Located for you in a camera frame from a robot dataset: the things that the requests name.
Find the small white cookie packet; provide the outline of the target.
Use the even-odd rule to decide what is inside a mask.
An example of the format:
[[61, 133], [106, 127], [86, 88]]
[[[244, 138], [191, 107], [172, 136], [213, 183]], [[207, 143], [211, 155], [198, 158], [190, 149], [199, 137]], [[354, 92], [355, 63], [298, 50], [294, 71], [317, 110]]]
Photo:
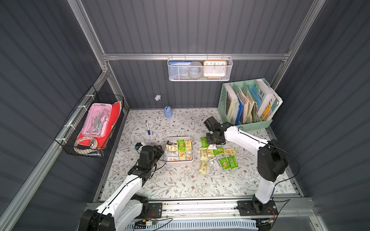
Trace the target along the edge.
[[208, 146], [208, 149], [216, 150], [216, 149], [217, 149], [217, 147], [216, 147], [216, 145], [215, 145], [215, 144], [210, 144], [210, 145]]

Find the pale yellow packet stack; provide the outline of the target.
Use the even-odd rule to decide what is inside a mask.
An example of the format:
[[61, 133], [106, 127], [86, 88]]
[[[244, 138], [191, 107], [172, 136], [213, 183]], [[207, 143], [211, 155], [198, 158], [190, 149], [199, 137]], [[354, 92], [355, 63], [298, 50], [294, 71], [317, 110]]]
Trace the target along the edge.
[[185, 148], [187, 152], [193, 150], [192, 140], [185, 140]]

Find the silver cookie packet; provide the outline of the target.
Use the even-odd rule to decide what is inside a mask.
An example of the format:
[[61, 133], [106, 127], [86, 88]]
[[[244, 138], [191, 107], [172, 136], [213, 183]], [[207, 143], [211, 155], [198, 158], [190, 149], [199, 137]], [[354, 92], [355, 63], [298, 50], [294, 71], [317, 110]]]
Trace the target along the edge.
[[212, 167], [214, 169], [221, 169], [222, 168], [219, 160], [217, 158], [215, 158], [215, 157], [214, 158], [211, 158], [209, 160], [209, 162], [210, 162], [210, 164], [212, 165]]

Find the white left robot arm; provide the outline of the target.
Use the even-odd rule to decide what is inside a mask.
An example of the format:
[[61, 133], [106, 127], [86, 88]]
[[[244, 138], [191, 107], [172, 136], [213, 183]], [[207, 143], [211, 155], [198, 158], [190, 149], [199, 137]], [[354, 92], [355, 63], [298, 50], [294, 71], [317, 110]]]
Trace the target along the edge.
[[137, 192], [157, 169], [164, 150], [160, 145], [144, 145], [139, 151], [139, 159], [122, 185], [96, 209], [83, 213], [79, 231], [122, 231], [135, 218], [154, 218], [149, 199]]

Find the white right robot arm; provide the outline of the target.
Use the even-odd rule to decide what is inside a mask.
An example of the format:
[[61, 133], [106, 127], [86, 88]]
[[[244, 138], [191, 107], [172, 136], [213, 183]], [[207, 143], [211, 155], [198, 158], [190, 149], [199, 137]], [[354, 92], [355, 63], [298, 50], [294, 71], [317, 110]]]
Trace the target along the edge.
[[208, 144], [223, 145], [229, 141], [255, 155], [260, 181], [251, 208], [255, 214], [267, 212], [274, 206], [273, 193], [288, 166], [287, 153], [277, 146], [277, 140], [257, 138], [229, 122], [221, 124], [213, 116], [203, 124], [209, 131], [206, 134]]

